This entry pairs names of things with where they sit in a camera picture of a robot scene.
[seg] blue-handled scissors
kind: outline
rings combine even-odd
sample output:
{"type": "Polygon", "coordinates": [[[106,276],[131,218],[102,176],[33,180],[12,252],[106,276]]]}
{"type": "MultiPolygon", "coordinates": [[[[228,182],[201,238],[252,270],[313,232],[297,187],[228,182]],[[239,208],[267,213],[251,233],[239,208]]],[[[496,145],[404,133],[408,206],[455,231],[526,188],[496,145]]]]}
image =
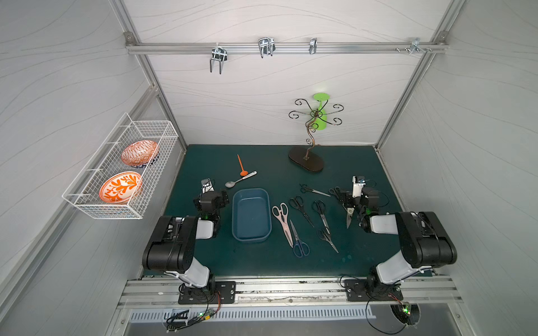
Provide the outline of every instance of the blue-handled scissors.
{"type": "Polygon", "coordinates": [[[293,225],[293,222],[291,219],[289,220],[289,223],[292,226],[293,236],[295,236],[295,244],[293,245],[293,254],[295,254],[297,258],[302,258],[304,256],[309,255],[310,246],[308,246],[307,243],[299,239],[299,235],[297,234],[297,231],[295,230],[295,226],[293,225]]]}

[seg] ventilation grille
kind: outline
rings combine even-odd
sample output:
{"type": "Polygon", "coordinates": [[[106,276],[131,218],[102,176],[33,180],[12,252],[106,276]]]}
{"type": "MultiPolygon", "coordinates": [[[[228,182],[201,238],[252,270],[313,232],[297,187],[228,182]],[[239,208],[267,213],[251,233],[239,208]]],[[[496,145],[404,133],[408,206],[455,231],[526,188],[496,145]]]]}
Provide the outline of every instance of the ventilation grille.
{"type": "Polygon", "coordinates": [[[162,314],[163,314],[162,309],[133,309],[131,312],[131,322],[132,323],[161,322],[162,314]]]}
{"type": "MultiPolygon", "coordinates": [[[[221,309],[213,321],[348,320],[366,318],[365,306],[230,307],[221,309]]],[[[375,318],[368,307],[368,319],[375,318]]]]}
{"type": "MultiPolygon", "coordinates": [[[[272,321],[272,320],[350,320],[375,319],[365,305],[294,306],[294,307],[224,307],[208,321],[272,321]]],[[[132,323],[163,322],[170,316],[189,310],[189,319],[205,312],[205,308],[133,309],[132,323]]]]}

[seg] black oval base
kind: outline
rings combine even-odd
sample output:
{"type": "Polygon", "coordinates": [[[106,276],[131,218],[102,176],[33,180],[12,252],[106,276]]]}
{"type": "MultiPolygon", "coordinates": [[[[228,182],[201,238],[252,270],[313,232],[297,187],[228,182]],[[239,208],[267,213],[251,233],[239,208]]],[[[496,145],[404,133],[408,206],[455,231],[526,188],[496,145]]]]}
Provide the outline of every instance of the black oval base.
{"type": "Polygon", "coordinates": [[[315,173],[321,171],[324,166],[323,159],[310,151],[308,153],[308,160],[305,160],[306,150],[306,148],[300,146],[293,146],[292,149],[290,149],[288,156],[293,162],[308,171],[313,171],[315,173]]]}

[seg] aluminum frame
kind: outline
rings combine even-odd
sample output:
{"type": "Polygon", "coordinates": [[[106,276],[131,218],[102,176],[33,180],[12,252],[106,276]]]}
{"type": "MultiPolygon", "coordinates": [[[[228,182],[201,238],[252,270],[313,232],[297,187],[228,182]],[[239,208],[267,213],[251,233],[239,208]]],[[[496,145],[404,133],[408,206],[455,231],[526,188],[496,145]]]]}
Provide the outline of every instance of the aluminum frame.
{"type": "MultiPolygon", "coordinates": [[[[152,99],[156,98],[156,88],[153,85],[149,85],[146,91],[142,94],[138,102],[133,106],[129,112],[129,116],[132,119],[138,119],[149,107],[152,99]]],[[[112,129],[108,136],[103,140],[100,148],[106,142],[117,139],[119,135],[124,131],[123,127],[118,127],[123,121],[128,118],[121,118],[118,124],[112,129]]],[[[181,164],[185,157],[186,150],[182,148],[181,154],[178,157],[179,166],[176,170],[176,175],[181,168],[181,164]]],[[[106,156],[107,151],[97,151],[88,160],[87,165],[96,165],[101,162],[106,156]]],[[[92,172],[82,172],[84,174],[91,174],[92,172]]],[[[170,185],[167,194],[167,200],[172,192],[173,184],[170,185]]],[[[164,213],[165,206],[161,209],[161,213],[164,213]]],[[[62,202],[49,221],[45,224],[43,229],[37,234],[33,243],[29,246],[28,250],[20,258],[20,261],[14,266],[13,270],[8,274],[6,280],[0,283],[0,325],[4,321],[4,318],[11,312],[12,308],[17,303],[18,297],[24,292],[24,290],[30,285],[30,282],[34,278],[35,274],[41,268],[41,265],[45,262],[50,255],[58,241],[66,231],[67,227],[71,223],[73,216],[77,214],[77,208],[73,207],[68,202],[62,202]]]]}
{"type": "MultiPolygon", "coordinates": [[[[129,16],[129,13],[127,12],[125,4],[123,3],[123,0],[109,0],[109,2],[110,2],[110,5],[112,6],[112,10],[114,11],[114,14],[116,15],[116,18],[118,19],[119,24],[122,27],[124,33],[128,33],[128,32],[130,33],[126,35],[126,39],[129,41],[129,43],[137,43],[140,39],[134,28],[135,26],[133,25],[131,21],[131,17],[129,16]]],[[[162,90],[161,84],[157,80],[157,76],[155,74],[155,71],[153,70],[153,67],[151,66],[149,58],[146,55],[137,55],[136,58],[138,59],[138,62],[140,63],[140,66],[142,67],[142,70],[144,71],[144,74],[146,75],[147,80],[152,85],[157,87],[159,91],[159,93],[157,94],[157,99],[159,101],[159,104],[161,105],[161,108],[165,116],[168,118],[168,120],[172,122],[172,125],[175,128],[175,131],[179,135],[178,140],[179,140],[181,149],[186,151],[188,144],[185,141],[183,134],[181,134],[178,121],[175,119],[174,114],[172,113],[170,104],[168,100],[166,99],[166,96],[164,94],[164,91],[162,90]]]]}
{"type": "MultiPolygon", "coordinates": [[[[454,24],[454,21],[456,20],[459,12],[461,11],[466,1],[467,0],[452,0],[450,5],[447,7],[446,12],[444,13],[443,18],[441,19],[441,22],[439,23],[439,26],[437,26],[437,29],[435,30],[432,36],[432,39],[431,39],[432,42],[445,41],[450,31],[450,28],[454,24]]],[[[435,57],[435,53],[424,54],[422,58],[420,59],[419,63],[416,65],[416,68],[413,71],[413,74],[411,75],[409,82],[407,83],[405,89],[403,90],[402,96],[396,103],[396,107],[392,111],[391,116],[389,117],[387,123],[385,124],[385,127],[383,128],[383,131],[381,132],[381,136],[379,137],[379,140],[377,141],[375,145],[375,148],[377,150],[381,150],[381,148],[387,141],[388,136],[390,135],[392,131],[392,128],[394,127],[394,125],[400,118],[400,115],[406,108],[407,103],[411,99],[411,96],[415,92],[416,87],[419,85],[421,79],[424,77],[424,74],[426,73],[426,70],[428,70],[434,57],[435,57]]]]}
{"type": "MultiPolygon", "coordinates": [[[[448,45],[437,42],[420,43],[427,54],[444,53],[448,45]]],[[[257,43],[219,43],[219,48],[226,50],[228,55],[259,54],[257,43]]],[[[275,43],[273,54],[303,54],[310,53],[310,42],[275,43]]],[[[407,54],[411,42],[378,42],[378,43],[330,43],[317,42],[316,54],[407,54]]],[[[129,54],[133,55],[210,55],[215,48],[212,43],[138,43],[127,45],[129,54]]]]}
{"type": "MultiPolygon", "coordinates": [[[[236,301],[224,307],[248,310],[277,306],[364,306],[365,302],[348,302],[345,289],[338,282],[352,277],[216,277],[218,281],[235,281],[236,301]]],[[[123,294],[105,335],[123,335],[131,313],[143,309],[205,308],[205,305],[179,305],[178,287],[182,282],[172,277],[145,277],[127,281],[123,294]]],[[[463,336],[473,333],[461,311],[463,303],[450,276],[410,277],[401,285],[406,301],[411,303],[447,303],[463,336]]],[[[393,301],[374,301],[369,305],[390,305],[393,301]]]]}

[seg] aluminum rail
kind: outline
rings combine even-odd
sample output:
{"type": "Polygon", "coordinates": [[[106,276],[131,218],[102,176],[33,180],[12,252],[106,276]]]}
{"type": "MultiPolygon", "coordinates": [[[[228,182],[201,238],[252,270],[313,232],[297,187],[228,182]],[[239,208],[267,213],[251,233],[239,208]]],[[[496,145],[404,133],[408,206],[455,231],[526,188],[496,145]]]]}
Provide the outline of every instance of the aluminum rail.
{"type": "MultiPolygon", "coordinates": [[[[214,43],[140,43],[127,45],[129,54],[134,55],[211,55],[215,48],[214,43]]],[[[226,50],[228,55],[259,54],[257,43],[219,43],[218,46],[226,50]]],[[[420,48],[427,53],[444,53],[447,44],[424,42],[420,48]]],[[[273,54],[309,54],[310,44],[303,43],[275,43],[273,54]]],[[[412,47],[411,42],[397,43],[323,43],[316,44],[316,54],[407,54],[406,49],[412,47]]]]}
{"type": "MultiPolygon", "coordinates": [[[[236,281],[236,299],[227,306],[350,305],[340,277],[217,277],[217,281],[236,281]]],[[[176,308],[182,282],[172,277],[142,278],[127,281],[118,309],[176,308]]],[[[405,301],[411,303],[461,303],[461,296],[450,276],[410,277],[401,285],[405,301]]],[[[392,304],[373,301],[370,304],[392,304]]]]}

